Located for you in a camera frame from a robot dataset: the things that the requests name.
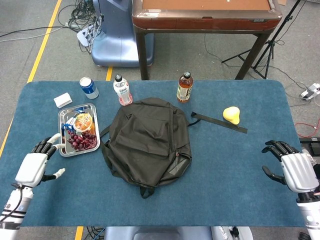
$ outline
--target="yellow tape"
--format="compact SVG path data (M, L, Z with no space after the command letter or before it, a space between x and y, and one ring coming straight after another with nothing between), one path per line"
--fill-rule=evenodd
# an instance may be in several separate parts
M6 141L7 141L7 138L8 138L8 134L9 134L9 131L10 131L10 128L11 128L11 124L12 124L13 120L14 120L14 118L12 118L12 120L10 122L10 125L9 125L9 128L8 128L8 131L6 131L6 134L4 136L4 139L3 139L3 142L2 142L2 145L1 145L1 148L0 148L0 158L1 158L2 152L4 151L4 148L5 148L5 145L6 145Z
M74 240L81 240L83 233L84 233L84 227L83 226L77 226Z
M33 67L32 67L32 70L31 70L31 73L29 75L29 78L28 78L28 81L26 83L30 83L33 81L35 75L36 75L36 71L37 71L37 68L38 68L38 65L40 63L40 60L41 60L41 57L42 57L42 54L44 53L44 50L45 50L45 47L47 45L47 41L49 39L49 33L51 32L51 28L53 25L54 25L54 22L55 22L55 19L56 19L56 16L57 16L57 13L58 13L58 10L59 10L59 7L60 7L60 4L61 4L61 1L62 0L58 0L56 2L56 5L55 5L55 8L53 10L53 13L52 13L52 17L51 17L51 20L49 22L49 28L46 30L46 35L44 35L44 38L43 38L43 41L42 41L42 44L41 44L41 47L39 49L39 52L38 52L38 55L36 56L36 59L35 59L35 62L33 64Z
M106 80L106 81L110 81L110 80L111 80L112 70L113 70L113 67L112 67L112 66L109 66L109 67L108 67L108 71L106 72L106 77L105 77L105 80Z

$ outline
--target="robotic hand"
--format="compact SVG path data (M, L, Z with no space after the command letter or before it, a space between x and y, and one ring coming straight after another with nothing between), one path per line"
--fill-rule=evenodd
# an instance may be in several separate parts
M298 194L297 205L312 240L320 240L319 181L306 153L300 153L283 141L267 141L262 153L271 152L280 162L283 176L275 175L268 167L264 173L276 182L287 185Z
M32 149L31 153L24 157L15 177L16 183L12 184L16 190L12 191L0 216L1 239L14 240L16 238L30 201L34 196L32 189L41 182L59 178L65 172L66 169L61 168L54 174L45 175L48 160L57 149L66 147L65 144L54 144L59 137L60 133L57 133L44 139Z

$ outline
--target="yellow pear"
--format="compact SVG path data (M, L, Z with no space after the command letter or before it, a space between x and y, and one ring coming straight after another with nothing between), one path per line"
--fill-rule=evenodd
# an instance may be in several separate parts
M231 106L226 108L223 111L223 118L234 125L238 125L240 123L240 109L236 106Z

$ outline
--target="snack cup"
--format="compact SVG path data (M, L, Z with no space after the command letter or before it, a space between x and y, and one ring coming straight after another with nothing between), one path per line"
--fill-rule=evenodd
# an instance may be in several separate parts
M89 113L81 113L75 117L75 122L73 124L74 130L77 132L90 131L93 126L93 119Z

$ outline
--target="plastic bottle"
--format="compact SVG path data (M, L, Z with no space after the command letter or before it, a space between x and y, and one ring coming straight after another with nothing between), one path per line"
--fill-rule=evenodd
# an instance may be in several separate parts
M133 102L133 97L129 89L129 83L120 74L117 74L114 77L113 89L118 95L119 102L122 106L129 105Z
M181 103L186 103L189 101L192 85L194 84L194 79L191 73L186 71L180 78L178 84L178 90L176 92L176 97Z

